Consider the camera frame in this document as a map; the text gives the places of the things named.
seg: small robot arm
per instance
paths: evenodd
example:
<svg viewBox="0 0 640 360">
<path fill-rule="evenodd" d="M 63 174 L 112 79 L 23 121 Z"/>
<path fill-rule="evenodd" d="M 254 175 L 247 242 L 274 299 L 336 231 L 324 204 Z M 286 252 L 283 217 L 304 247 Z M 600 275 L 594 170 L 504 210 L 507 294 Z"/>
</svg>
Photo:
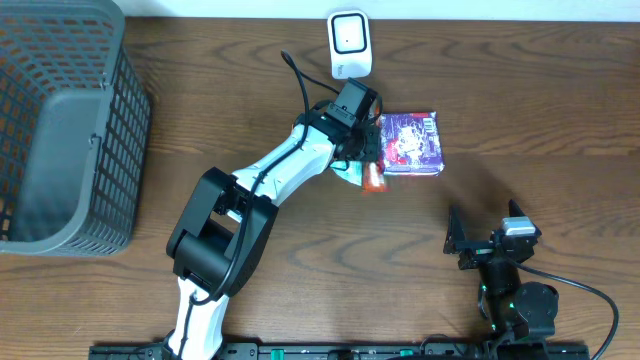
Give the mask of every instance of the small robot arm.
<svg viewBox="0 0 640 360">
<path fill-rule="evenodd" d="M 255 164 L 231 175 L 212 168 L 200 178 L 167 244 L 180 308 L 163 358 L 211 359 L 222 344 L 229 298 L 258 265 L 278 206 L 334 159 L 377 157 L 377 150 L 370 150 L 377 149 L 377 137 L 367 138 L 373 132 L 379 136 L 369 120 L 377 96 L 349 79 L 336 100 L 324 104 L 326 110 L 314 107 L 301 114 L 289 138 Z M 214 213 L 240 222 L 240 231 L 222 227 Z"/>
</svg>

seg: wall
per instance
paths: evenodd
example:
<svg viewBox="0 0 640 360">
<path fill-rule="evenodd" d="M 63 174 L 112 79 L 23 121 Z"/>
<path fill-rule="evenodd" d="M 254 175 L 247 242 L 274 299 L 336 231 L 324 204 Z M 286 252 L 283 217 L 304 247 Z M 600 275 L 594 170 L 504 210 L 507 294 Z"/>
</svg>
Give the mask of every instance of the wall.
<svg viewBox="0 0 640 360">
<path fill-rule="evenodd" d="M 115 0 L 126 15 L 326 18 L 359 8 L 372 19 L 640 21 L 640 0 Z"/>
</svg>

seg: black wire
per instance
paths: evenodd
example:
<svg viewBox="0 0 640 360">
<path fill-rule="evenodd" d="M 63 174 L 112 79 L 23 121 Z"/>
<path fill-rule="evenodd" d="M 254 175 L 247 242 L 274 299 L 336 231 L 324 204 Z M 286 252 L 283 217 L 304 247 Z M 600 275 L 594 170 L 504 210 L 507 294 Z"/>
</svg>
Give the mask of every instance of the black wire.
<svg viewBox="0 0 640 360">
<path fill-rule="evenodd" d="M 236 248 L 233 251 L 233 256 L 231 257 L 231 261 L 229 262 L 229 266 L 227 267 L 227 270 L 224 274 L 224 277 L 222 278 L 222 281 L 220 282 L 220 285 L 218 286 L 216 291 L 210 292 L 209 296 L 207 296 L 203 300 L 196 300 L 195 296 L 193 295 L 189 298 L 189 308 L 187 310 L 187 316 L 185 317 L 185 320 L 184 320 L 184 333 L 182 336 L 182 341 L 180 343 L 178 359 L 182 359 L 182 351 L 184 350 L 184 346 L 187 341 L 187 326 L 189 325 L 189 318 L 191 316 L 191 310 L 193 309 L 193 306 L 206 305 L 209 302 L 213 301 L 214 296 L 216 296 L 218 293 L 222 293 L 227 281 L 229 280 L 229 277 L 231 276 L 231 273 L 233 273 L 233 270 L 235 269 L 236 264 L 238 263 L 238 259 L 240 258 L 240 251 L 242 250 L 242 244 L 244 243 L 244 236 L 247 232 L 247 224 L 249 223 L 249 216 L 251 215 L 251 210 L 253 209 L 253 198 L 256 194 L 256 191 L 258 190 L 258 186 L 262 183 L 262 181 L 264 180 L 265 176 L 269 171 L 271 171 L 274 167 L 276 167 L 280 162 L 282 162 L 282 160 L 286 159 L 289 155 L 293 154 L 295 151 L 300 149 L 307 139 L 307 133 L 309 132 L 309 111 L 310 110 L 309 110 L 309 97 L 307 95 L 307 89 L 304 86 L 304 80 L 302 80 L 303 76 L 300 70 L 298 69 L 298 67 L 296 66 L 295 62 L 291 58 L 291 55 L 289 55 L 289 53 L 286 50 L 281 50 L 280 55 L 282 56 L 284 61 L 287 63 L 287 65 L 289 65 L 295 72 L 296 77 L 298 78 L 298 83 L 300 84 L 300 90 L 302 91 L 302 99 L 304 100 L 304 130 L 302 131 L 302 137 L 300 138 L 300 141 L 296 143 L 296 145 L 294 145 L 286 153 L 282 154 L 280 157 L 272 161 L 269 165 L 267 165 L 262 171 L 258 173 L 256 180 L 253 182 L 253 185 L 251 186 L 251 192 L 249 193 L 249 197 L 247 199 L 247 203 L 244 209 L 244 214 L 242 216 L 242 220 L 240 221 L 240 230 L 238 232 L 238 240 L 236 242 Z M 318 83 L 315 80 L 312 80 L 312 79 L 309 79 L 309 80 L 313 83 Z"/>
<path fill-rule="evenodd" d="M 611 306 L 611 310 L 613 311 L 613 322 L 611 324 L 611 330 L 609 330 L 609 335 L 607 335 L 607 338 L 604 340 L 604 343 L 602 344 L 602 346 L 600 346 L 600 349 L 598 349 L 598 351 L 595 353 L 595 355 L 593 355 L 593 357 L 591 358 L 591 360 L 599 359 L 602 356 L 602 354 L 604 354 L 604 352 L 607 350 L 607 347 L 609 347 L 609 344 L 611 344 L 611 341 L 613 341 L 613 337 L 616 335 L 616 331 L 618 330 L 618 322 L 620 320 L 620 314 L 618 313 L 618 306 L 613 301 L 613 299 L 611 299 L 607 294 L 603 293 L 602 291 L 600 291 L 598 289 L 595 289 L 595 288 L 592 288 L 589 285 L 585 285 L 585 284 L 579 283 L 577 281 L 573 281 L 573 280 L 569 280 L 567 278 L 563 278 L 563 277 L 558 276 L 558 275 L 553 275 L 553 274 L 549 274 L 549 273 L 546 273 L 546 272 L 543 272 L 543 271 L 540 271 L 540 270 L 536 270 L 534 268 L 530 268 L 528 266 L 522 265 L 522 264 L 514 261 L 513 259 L 509 258 L 506 255 L 504 255 L 504 259 L 509 264 L 517 267 L 518 269 L 520 269 L 522 271 L 526 271 L 526 272 L 534 274 L 534 275 L 542 276 L 542 277 L 547 278 L 547 279 L 551 279 L 551 280 L 555 280 L 555 281 L 558 281 L 558 282 L 561 282 L 561 283 L 565 283 L 567 285 L 575 286 L 578 289 L 582 289 L 584 291 L 587 291 L 587 292 L 590 292 L 592 294 L 598 295 L 599 297 L 604 299 L 607 303 L 609 303 L 609 306 Z"/>
<path fill-rule="evenodd" d="M 431 340 L 435 339 L 435 338 L 441 338 L 441 339 L 447 339 L 449 341 L 451 341 L 451 345 L 453 345 L 453 347 L 456 349 L 456 351 L 458 352 L 458 354 L 460 354 L 460 356 L 464 356 L 464 353 L 462 352 L 462 350 L 460 350 L 460 348 L 458 347 L 458 345 L 456 345 L 453 342 L 453 339 L 449 336 L 449 335 L 445 335 L 445 334 L 431 334 L 429 336 L 427 336 L 426 339 L 424 339 L 422 341 L 422 343 L 420 344 L 420 354 L 425 355 L 425 350 L 424 347 L 431 342 Z"/>
<path fill-rule="evenodd" d="M 296 70 L 296 69 L 297 69 L 297 66 L 295 65 L 295 63 L 294 63 L 294 62 L 293 62 L 293 60 L 291 59 L 291 56 L 288 56 L 288 58 L 289 58 L 289 59 L 287 59 L 287 58 L 284 56 L 284 54 L 283 54 L 282 52 L 280 53 L 280 55 L 282 56 L 282 59 L 284 60 L 284 62 L 285 62 L 285 63 L 287 63 L 287 65 L 289 65 L 289 66 L 293 69 L 293 71 L 297 71 L 297 72 L 299 72 L 299 73 L 300 73 L 300 76 L 302 76 L 303 78 L 305 78 L 305 79 L 309 80 L 310 82 L 312 82 L 312 83 L 314 83 L 314 84 L 316 84 L 316 85 L 320 85 L 320 86 L 322 86 L 323 88 L 325 88 L 325 89 L 327 89 L 327 90 L 333 91 L 333 92 L 334 92 L 334 93 L 336 93 L 336 94 L 340 94 L 340 91 L 336 90 L 336 88 L 334 88 L 334 87 L 332 87 L 332 86 L 330 86 L 330 85 L 327 85 L 327 84 L 325 84 L 325 83 L 323 83 L 323 82 L 321 82 L 321 81 L 318 81 L 318 80 L 316 80 L 316 79 L 314 79 L 314 78 L 310 77 L 309 75 L 307 75 L 307 74 L 303 73 L 303 72 L 302 72 L 302 71 L 300 71 L 300 70 Z"/>
<path fill-rule="evenodd" d="M 178 359 L 182 359 L 182 352 L 184 346 L 187 344 L 187 327 L 189 326 L 189 319 L 191 319 L 191 312 L 193 311 L 194 300 L 196 299 L 195 293 L 189 296 L 189 307 L 187 308 L 187 315 L 184 317 L 184 326 L 182 327 L 182 339 L 180 340 L 180 350 L 178 350 Z"/>
<path fill-rule="evenodd" d="M 378 119 L 380 118 L 380 115 L 382 115 L 382 111 L 383 111 L 382 96 L 378 96 L 377 99 L 378 99 L 378 104 L 380 105 L 380 110 L 378 111 L 378 113 L 371 120 L 372 124 L 375 124 L 376 121 L 378 121 Z"/>
</svg>

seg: white wall outlet device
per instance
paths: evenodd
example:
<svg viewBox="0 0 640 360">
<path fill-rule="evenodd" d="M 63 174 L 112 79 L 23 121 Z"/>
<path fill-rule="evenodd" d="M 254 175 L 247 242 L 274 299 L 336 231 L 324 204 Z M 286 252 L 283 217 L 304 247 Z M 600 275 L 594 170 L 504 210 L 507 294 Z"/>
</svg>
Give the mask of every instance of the white wall outlet device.
<svg viewBox="0 0 640 360">
<path fill-rule="evenodd" d="M 371 73 L 369 18 L 362 11 L 340 11 L 327 20 L 331 74 L 336 79 L 358 78 Z"/>
</svg>

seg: purple box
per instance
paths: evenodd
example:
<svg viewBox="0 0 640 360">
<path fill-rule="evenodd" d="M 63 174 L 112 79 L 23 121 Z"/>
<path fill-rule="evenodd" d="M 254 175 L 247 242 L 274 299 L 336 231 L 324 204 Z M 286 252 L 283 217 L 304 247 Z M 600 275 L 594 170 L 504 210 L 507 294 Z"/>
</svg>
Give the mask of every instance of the purple box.
<svg viewBox="0 0 640 360">
<path fill-rule="evenodd" d="M 438 175 L 444 169 L 436 113 L 383 114 L 385 175 Z"/>
</svg>

